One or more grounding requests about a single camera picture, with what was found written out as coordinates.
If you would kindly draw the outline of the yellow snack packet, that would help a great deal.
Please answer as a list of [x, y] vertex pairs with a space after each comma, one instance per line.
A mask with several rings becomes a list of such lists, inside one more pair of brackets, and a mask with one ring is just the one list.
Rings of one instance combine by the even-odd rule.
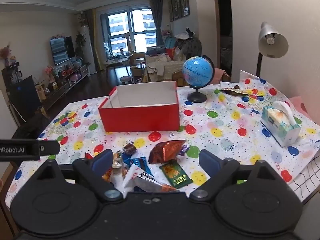
[[122, 178], [125, 177], [127, 171], [123, 162], [122, 152], [118, 151], [113, 154], [113, 163], [111, 168], [107, 170], [107, 172], [102, 176], [103, 180], [106, 182], [111, 181], [111, 177], [113, 175], [120, 175]]

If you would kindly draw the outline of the brown round cake snack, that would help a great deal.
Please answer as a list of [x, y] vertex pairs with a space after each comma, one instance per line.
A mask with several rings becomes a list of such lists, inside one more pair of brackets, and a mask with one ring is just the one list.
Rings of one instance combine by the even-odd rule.
[[126, 155], [133, 155], [137, 152], [137, 149], [134, 144], [129, 143], [123, 147], [123, 152]]

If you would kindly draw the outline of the green snack packet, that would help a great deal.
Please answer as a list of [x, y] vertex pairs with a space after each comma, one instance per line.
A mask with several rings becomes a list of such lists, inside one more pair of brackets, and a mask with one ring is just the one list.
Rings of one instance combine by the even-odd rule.
[[180, 164], [174, 160], [159, 167], [170, 185], [176, 189], [188, 186], [193, 180], [186, 174]]

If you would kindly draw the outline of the purple candy wrapper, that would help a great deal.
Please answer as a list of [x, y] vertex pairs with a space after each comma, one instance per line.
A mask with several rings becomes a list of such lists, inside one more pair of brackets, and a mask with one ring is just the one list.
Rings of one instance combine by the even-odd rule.
[[179, 151], [179, 155], [185, 156], [185, 154], [190, 150], [190, 147], [188, 145], [183, 145]]

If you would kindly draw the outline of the white red snack packet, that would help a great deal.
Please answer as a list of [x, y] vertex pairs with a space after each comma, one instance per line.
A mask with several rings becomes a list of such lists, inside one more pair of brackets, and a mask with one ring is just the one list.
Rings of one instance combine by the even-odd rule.
[[138, 187], [148, 193], [179, 192], [170, 185], [158, 182], [152, 175], [135, 164], [132, 164], [129, 168], [122, 187]]

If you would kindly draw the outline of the blue snack packet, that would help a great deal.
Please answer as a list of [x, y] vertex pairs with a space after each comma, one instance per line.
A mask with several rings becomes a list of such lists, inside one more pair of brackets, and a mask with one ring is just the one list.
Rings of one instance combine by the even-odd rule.
[[123, 163], [130, 168], [132, 164], [138, 166], [142, 170], [144, 170], [149, 175], [152, 175], [151, 170], [148, 167], [148, 163], [146, 161], [146, 157], [133, 158], [131, 155], [127, 155], [125, 153], [122, 154]]

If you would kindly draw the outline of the copper foil snack bag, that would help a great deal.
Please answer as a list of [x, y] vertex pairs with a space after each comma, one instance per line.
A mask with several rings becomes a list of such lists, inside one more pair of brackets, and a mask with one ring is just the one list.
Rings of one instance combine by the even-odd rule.
[[148, 163], [162, 164], [174, 160], [180, 153], [185, 140], [170, 140], [158, 143], [150, 152]]

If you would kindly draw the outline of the tv console cabinet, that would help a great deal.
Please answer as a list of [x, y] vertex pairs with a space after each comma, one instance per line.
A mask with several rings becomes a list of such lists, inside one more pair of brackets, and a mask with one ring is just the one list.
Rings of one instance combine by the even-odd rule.
[[63, 76], [62, 79], [59, 80], [56, 89], [49, 89], [50, 93], [46, 95], [46, 99], [42, 102], [44, 109], [50, 109], [58, 100], [60, 100], [86, 77], [88, 77], [87, 65], [83, 65]]

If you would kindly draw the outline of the balloon pattern tablecloth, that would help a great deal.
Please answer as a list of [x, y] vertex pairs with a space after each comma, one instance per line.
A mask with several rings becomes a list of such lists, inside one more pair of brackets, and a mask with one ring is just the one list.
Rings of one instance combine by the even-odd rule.
[[199, 153], [205, 149], [241, 164], [265, 160], [300, 200], [306, 199], [319, 185], [319, 126], [294, 112], [301, 128], [299, 137], [293, 145], [281, 147], [261, 123], [261, 114], [272, 102], [287, 101], [285, 95], [246, 72], [240, 73], [240, 86], [249, 93], [247, 97], [227, 95], [219, 85], [209, 85], [202, 90], [207, 96], [204, 103], [189, 102], [190, 88], [178, 88], [180, 127], [170, 132], [107, 132], [98, 113], [103, 98], [73, 102], [54, 118], [40, 139], [60, 143], [60, 153], [54, 157], [59, 164], [70, 164], [86, 154], [93, 157], [105, 149], [117, 152], [129, 143], [136, 147], [135, 158], [147, 158], [159, 142], [184, 140], [189, 150], [178, 163], [193, 181], [182, 188], [186, 194], [209, 179], [199, 165]]

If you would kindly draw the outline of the tissue pack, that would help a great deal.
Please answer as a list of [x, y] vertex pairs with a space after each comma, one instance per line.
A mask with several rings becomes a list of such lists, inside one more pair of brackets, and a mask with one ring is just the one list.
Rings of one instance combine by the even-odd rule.
[[301, 130], [291, 108], [284, 101], [275, 101], [271, 106], [264, 107], [261, 122], [281, 147], [294, 144]]

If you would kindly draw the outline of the small white stool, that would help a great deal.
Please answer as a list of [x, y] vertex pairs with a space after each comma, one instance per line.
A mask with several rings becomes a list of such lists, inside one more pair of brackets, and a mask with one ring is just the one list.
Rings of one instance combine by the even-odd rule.
[[122, 85], [132, 84], [132, 76], [130, 75], [122, 76], [120, 78], [120, 81]]

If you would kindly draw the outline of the blue desk globe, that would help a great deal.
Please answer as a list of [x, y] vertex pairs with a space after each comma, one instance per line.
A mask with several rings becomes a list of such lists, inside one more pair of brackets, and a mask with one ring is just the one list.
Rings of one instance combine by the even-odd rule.
[[215, 67], [212, 60], [206, 55], [193, 56], [184, 62], [182, 73], [189, 87], [195, 89], [194, 92], [188, 94], [188, 101], [192, 103], [205, 102], [207, 96], [199, 89], [206, 87], [213, 80]]

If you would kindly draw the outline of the wooden chair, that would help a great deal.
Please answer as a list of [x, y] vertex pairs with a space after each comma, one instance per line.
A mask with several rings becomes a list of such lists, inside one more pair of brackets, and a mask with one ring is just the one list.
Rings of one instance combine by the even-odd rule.
[[187, 86], [188, 83], [185, 81], [182, 70], [177, 70], [171, 75], [172, 81], [176, 82], [177, 87]]

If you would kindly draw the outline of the round coffee table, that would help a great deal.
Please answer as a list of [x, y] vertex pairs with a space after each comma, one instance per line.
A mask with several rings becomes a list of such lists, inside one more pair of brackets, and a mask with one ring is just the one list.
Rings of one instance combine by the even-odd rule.
[[123, 58], [118, 58], [118, 56], [116, 56], [114, 59], [109, 59], [109, 60], [106, 60], [104, 62], [104, 66], [106, 68], [109, 68], [109, 67], [113, 67], [114, 69], [116, 69], [116, 66], [124, 66], [125, 67], [125, 70], [127, 72], [127, 75], [129, 75], [129, 71], [128, 71], [128, 67], [130, 66], [130, 60], [131, 60], [131, 57], [133, 55], [130, 54], [130, 55], [125, 55]]

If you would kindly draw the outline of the wall television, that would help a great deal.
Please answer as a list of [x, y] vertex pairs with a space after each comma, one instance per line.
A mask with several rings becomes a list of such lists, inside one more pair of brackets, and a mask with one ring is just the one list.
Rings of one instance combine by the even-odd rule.
[[50, 47], [55, 66], [75, 57], [71, 36], [52, 38], [50, 40]]

